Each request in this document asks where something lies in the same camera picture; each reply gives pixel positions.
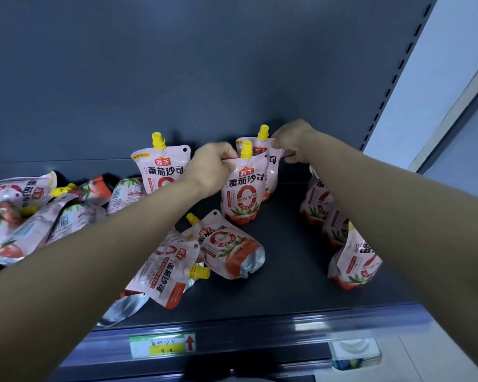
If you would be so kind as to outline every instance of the yellow label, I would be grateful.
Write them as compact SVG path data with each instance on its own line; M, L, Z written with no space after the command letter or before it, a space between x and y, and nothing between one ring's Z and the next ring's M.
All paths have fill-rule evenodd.
M134 154L132 159L138 159L138 158L144 158L144 157L150 157L150 153L140 153L140 154Z
M157 344L155 346L149 346L149 356L151 357L155 355L180 354L185 352L186 346L184 342Z

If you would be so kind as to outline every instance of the grey wall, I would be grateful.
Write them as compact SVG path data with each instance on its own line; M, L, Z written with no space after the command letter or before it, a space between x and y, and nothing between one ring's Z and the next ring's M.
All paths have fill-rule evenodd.
M478 96L422 168L426 177L478 196Z
M0 178L299 117L364 147L434 2L0 0Z

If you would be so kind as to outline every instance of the dark gray shelf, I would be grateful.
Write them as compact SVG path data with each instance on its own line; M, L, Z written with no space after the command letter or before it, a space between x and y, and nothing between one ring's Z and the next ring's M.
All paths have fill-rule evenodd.
M188 289L173 310L149 301L115 328L416 303L408 284L385 263L361 289L345 292L326 277L332 253L319 228L299 214L305 191L306 184L280 185L257 218L242 227L266 249L266 262L249 279L231 281L212 273ZM216 195L191 211L203 218L219 205ZM185 219L176 225L179 231L189 226Z

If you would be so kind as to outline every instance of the price label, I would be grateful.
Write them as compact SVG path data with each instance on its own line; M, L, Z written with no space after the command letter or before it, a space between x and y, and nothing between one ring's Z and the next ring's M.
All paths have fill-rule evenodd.
M168 335L147 335L129 338L133 358L164 357L166 355L194 353L196 334L179 333Z

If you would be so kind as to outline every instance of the red arrow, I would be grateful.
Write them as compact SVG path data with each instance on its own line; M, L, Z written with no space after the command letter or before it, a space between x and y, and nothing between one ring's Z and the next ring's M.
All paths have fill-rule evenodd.
M194 339L191 336L188 336L186 339L186 343L187 343L187 350L193 351L193 343L195 343Z

